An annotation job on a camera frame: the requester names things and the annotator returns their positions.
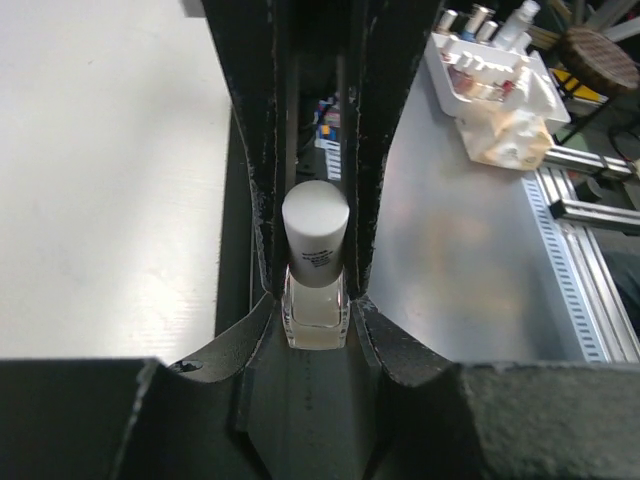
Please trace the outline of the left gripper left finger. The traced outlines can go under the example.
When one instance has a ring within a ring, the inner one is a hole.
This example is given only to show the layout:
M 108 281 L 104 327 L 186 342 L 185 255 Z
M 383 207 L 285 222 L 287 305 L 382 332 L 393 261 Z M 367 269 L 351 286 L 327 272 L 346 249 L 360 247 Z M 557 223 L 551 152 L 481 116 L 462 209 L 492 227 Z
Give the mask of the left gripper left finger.
M 1 475 L 239 479 L 215 335 L 231 101 L 195 1 L 1 5 Z

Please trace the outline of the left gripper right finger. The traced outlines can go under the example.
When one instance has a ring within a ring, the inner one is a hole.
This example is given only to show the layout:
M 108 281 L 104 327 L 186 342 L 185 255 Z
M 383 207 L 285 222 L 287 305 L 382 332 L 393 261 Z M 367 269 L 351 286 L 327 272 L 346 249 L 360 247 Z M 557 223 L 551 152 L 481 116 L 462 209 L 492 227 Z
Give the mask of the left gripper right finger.
M 544 289 L 545 253 L 524 177 L 464 167 L 460 186 L 436 168 L 463 164 L 459 141 L 428 136 L 401 161 L 416 240 L 431 213 L 487 228 L 471 266 L 446 260 L 436 291 L 456 302 L 448 323 L 467 347 L 510 362 L 456 363 L 385 317 L 366 296 L 387 157 L 419 69 L 435 8 L 359 1 L 349 25 L 349 291 L 363 367 L 355 374 L 367 434 L 354 447 L 367 479 L 635 479 L 639 369 L 629 360 L 567 358 Z

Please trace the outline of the clear nail polish bottle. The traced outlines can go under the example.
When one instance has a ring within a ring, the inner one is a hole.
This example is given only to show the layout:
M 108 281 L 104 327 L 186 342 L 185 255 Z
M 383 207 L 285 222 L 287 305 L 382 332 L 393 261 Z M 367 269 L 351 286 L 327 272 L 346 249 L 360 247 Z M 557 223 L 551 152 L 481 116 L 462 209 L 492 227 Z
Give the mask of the clear nail polish bottle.
M 349 328 L 350 301 L 344 275 L 324 287 L 307 287 L 287 271 L 281 317 L 290 348 L 335 350 L 343 348 Z

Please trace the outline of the white nail polish cap brush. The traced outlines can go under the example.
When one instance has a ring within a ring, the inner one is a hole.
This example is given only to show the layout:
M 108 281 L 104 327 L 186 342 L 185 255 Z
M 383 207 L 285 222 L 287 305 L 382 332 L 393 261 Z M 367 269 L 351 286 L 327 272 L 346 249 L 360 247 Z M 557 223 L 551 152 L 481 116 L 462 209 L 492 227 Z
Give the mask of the white nail polish cap brush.
M 310 180 L 285 196 L 282 218 L 290 248 L 290 272 L 309 288 L 324 288 L 342 271 L 341 250 L 350 215 L 333 184 Z

